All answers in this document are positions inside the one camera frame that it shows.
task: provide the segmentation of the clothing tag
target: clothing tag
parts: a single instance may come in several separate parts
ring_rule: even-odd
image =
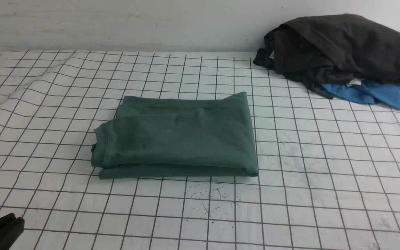
[[[362,85],[362,80],[361,79],[357,79],[357,78],[354,78],[354,79],[352,79],[351,81],[350,81],[350,83],[349,84],[354,84],[354,85]]]

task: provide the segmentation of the folded green shirt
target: folded green shirt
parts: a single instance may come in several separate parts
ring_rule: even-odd
[[[245,92],[223,100],[124,97],[95,129],[91,163],[100,179],[257,176]]]

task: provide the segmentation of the white wall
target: white wall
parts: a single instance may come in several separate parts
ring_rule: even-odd
[[[340,13],[400,31],[398,0],[0,0],[0,50],[255,51],[282,22]]]

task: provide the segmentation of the black object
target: black object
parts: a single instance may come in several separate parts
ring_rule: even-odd
[[[265,35],[254,63],[327,98],[321,83],[400,85],[400,33],[352,14],[299,17]]]
[[[8,214],[0,218],[0,250],[8,250],[24,231],[24,219]]]

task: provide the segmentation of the fabric fold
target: fabric fold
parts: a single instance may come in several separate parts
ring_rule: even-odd
[[[245,92],[223,100],[125,97],[95,129],[91,163],[100,179],[257,176]]]

